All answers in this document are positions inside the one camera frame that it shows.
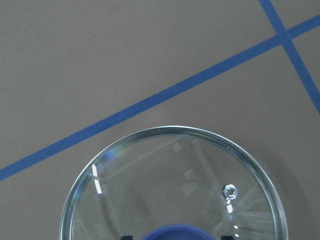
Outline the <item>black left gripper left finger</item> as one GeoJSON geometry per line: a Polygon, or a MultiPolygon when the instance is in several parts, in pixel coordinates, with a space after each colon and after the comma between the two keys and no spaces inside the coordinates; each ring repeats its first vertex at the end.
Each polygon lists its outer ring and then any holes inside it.
{"type": "Polygon", "coordinates": [[[132,235],[124,235],[120,238],[120,240],[133,240],[133,236],[132,235]]]}

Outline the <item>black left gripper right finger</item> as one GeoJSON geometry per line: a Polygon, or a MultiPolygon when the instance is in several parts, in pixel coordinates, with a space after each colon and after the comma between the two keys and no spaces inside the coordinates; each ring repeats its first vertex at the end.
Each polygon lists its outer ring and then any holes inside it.
{"type": "Polygon", "coordinates": [[[232,235],[222,235],[220,237],[220,240],[233,240],[233,236],[232,235]]]}

